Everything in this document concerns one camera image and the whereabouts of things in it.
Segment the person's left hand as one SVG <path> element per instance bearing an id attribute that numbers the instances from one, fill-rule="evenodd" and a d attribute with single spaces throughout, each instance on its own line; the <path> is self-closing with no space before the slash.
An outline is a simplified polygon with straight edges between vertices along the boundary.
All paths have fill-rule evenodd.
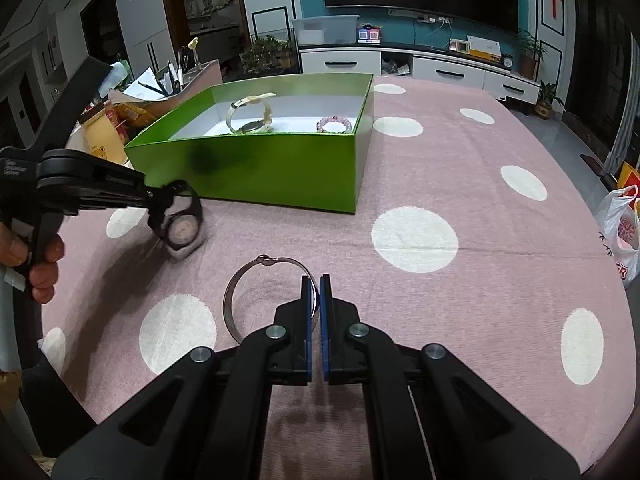
<path id="1" fill-rule="evenodd" d="M 27 260 L 26 244 L 4 223 L 0 226 L 0 260 L 10 268 L 21 266 Z M 58 282 L 58 262 L 64 257 L 65 245 L 58 235 L 52 237 L 44 248 L 43 257 L 29 269 L 32 296 L 38 304 L 47 304 L 55 294 Z"/>

